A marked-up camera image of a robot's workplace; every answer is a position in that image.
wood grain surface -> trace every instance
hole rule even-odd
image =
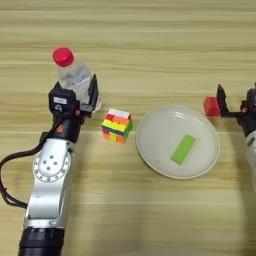
[[[212,120],[220,157],[194,180],[155,173],[135,146],[148,111],[178,104],[203,112],[218,83],[238,110],[256,80],[255,12],[254,0],[0,0],[0,158],[36,145],[50,127],[56,47],[71,47],[98,76],[104,105],[77,145],[65,256],[256,255],[256,197],[234,120]],[[133,114],[126,145],[101,136],[110,107]],[[23,200],[32,160],[3,171]],[[23,217],[0,200],[0,255],[17,255]]]

orange part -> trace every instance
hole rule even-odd
[[[247,107],[242,108],[242,112],[243,112],[244,114],[247,113],[247,112],[248,112],[248,108],[247,108]]]
[[[112,122],[119,124],[119,123],[120,123],[120,122],[119,122],[119,119],[120,119],[119,116],[114,116]]]
[[[127,125],[129,123],[129,119],[120,117],[120,124]]]
[[[79,110],[79,109],[76,109],[76,110],[75,110],[75,115],[76,115],[76,116],[80,116],[80,110]]]
[[[63,124],[60,124],[60,125],[57,127],[56,131],[57,131],[58,133],[64,132],[64,125],[63,125]]]
[[[103,133],[103,137],[104,137],[105,139],[109,139],[109,134]]]
[[[118,141],[119,143],[122,143],[122,144],[125,143],[125,139],[124,139],[124,137],[121,136],[121,135],[117,135],[117,141]]]
[[[120,116],[114,116],[113,122],[118,123],[118,124],[127,125],[129,123],[129,119],[120,117]]]

white plate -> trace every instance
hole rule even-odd
[[[196,141],[179,165],[171,156],[185,134]],[[147,114],[138,126],[136,143],[152,169],[176,179],[191,179],[206,173],[219,155],[219,139],[211,123],[198,112],[181,106],[161,107]]]

colorful cube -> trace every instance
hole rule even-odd
[[[124,144],[133,128],[131,114],[110,109],[102,123],[103,137]]]

